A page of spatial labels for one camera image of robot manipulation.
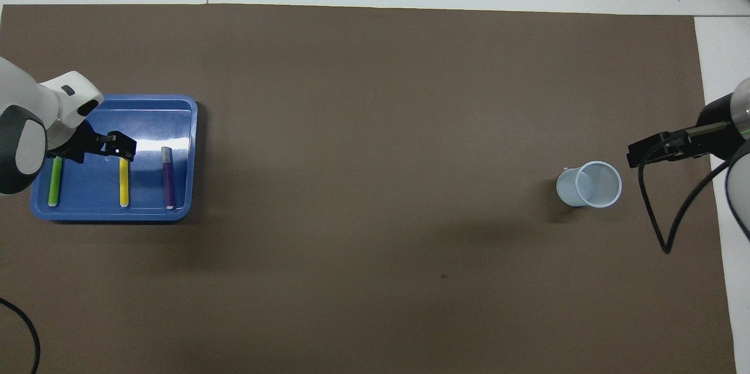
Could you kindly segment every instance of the black cable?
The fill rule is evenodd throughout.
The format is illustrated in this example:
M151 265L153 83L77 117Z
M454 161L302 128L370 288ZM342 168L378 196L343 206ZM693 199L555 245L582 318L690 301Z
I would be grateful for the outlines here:
M693 200L698 196L698 193L701 192L702 189L711 181L713 178L716 177L716 175L720 174L721 171L726 169L729 166L729 160L723 161L721 165L716 166L714 170L712 170L709 174L707 174L703 179L701 179L701 182L699 182L696 187L690 192L690 195L688 195L687 198L685 198L685 201L683 201L683 205L680 206L680 209L677 211L677 216L674 217L674 221L672 222L672 228L669 230L669 237L667 238L667 249L664 250L665 254L669 254L669 251L672 251L672 243L674 242L674 235L677 234L677 228L680 226L680 222L683 220L683 216L685 216L685 212L688 211L688 208L690 204L692 204Z
M18 314L19 317L23 320L24 323L26 323L27 328L29 328L30 333L32 333L32 339L34 339L34 366L32 366L32 374L35 374L37 372L37 368L39 368L39 356L41 353L41 347L39 345L39 335L37 334L37 329L34 328L34 323L32 323L32 320L21 311L21 308L16 307L16 305L11 304L10 302L7 302L7 300L4 300L0 298L0 304L5 305L8 307L11 311Z
M651 147L648 152L643 155L643 158L640 160L640 165L638 165L638 185L640 186L640 194L643 196L643 203L646 204L646 213L649 214L649 220L651 220L651 225L653 226L654 232L656 233L656 239L659 240L659 246L662 247L662 251L664 251L664 254L669 254L669 252L672 251L674 237L675 235L677 235L677 228L680 227L680 222L682 222L683 216L685 216L685 213L688 210L690 204L692 204L693 200L697 197L701 190L703 190L705 186L708 185L713 180L713 178L716 177L716 175L720 174L721 171L729 166L729 162L724 161L723 163L721 163L721 165L716 166L714 170L707 174L704 179L701 179L701 182L699 182L696 187L690 192L688 197L685 198L685 201L683 201L683 205L680 206L680 209L677 211L677 214L672 221L672 227L669 230L667 241L664 242L662 231L661 229L659 229L659 223L656 222L653 208L651 208L651 201L649 200L649 195L646 192L646 184L643 181L643 169L645 168L646 163L648 163L649 158L651 158L651 156L657 150L661 149L661 147L667 146L667 144L672 141L675 141L681 137L684 138L686 136L687 134L684 131L678 131L658 142L658 144Z

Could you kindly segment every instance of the white plastic cup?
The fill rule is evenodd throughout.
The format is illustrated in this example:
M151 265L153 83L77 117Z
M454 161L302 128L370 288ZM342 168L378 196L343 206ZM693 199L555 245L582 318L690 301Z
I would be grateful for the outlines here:
M574 208L608 208L621 193L619 173L603 161L589 161L579 168L567 169L557 178L557 195Z

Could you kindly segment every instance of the marker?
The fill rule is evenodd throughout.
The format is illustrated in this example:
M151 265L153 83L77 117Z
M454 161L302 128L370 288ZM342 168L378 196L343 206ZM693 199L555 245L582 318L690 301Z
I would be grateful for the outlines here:
M120 206L126 208L131 203L128 186L129 161L120 158Z
M175 186L172 180L172 149L161 147L161 173L164 178L164 198L166 208L175 208Z
M55 157L52 160L52 178L49 179L49 197L47 205L53 208L57 206L60 198L60 177L62 176L62 157Z

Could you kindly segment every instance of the brown surface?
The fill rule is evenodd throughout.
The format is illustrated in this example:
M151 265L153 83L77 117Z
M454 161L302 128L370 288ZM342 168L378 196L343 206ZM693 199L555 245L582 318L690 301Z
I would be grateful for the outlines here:
M664 256L625 160L703 106L689 17L6 5L0 55L201 105L179 224L0 202L40 372L734 371L712 190ZM621 200L566 208L555 177L595 159ZM649 168L663 224L708 170Z

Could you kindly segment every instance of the purple marker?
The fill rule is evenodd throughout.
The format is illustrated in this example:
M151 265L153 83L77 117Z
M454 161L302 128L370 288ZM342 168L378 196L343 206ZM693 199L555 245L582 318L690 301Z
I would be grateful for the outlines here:
M161 147L161 173L164 177L164 197L166 208L175 208L175 186L172 181L172 149Z

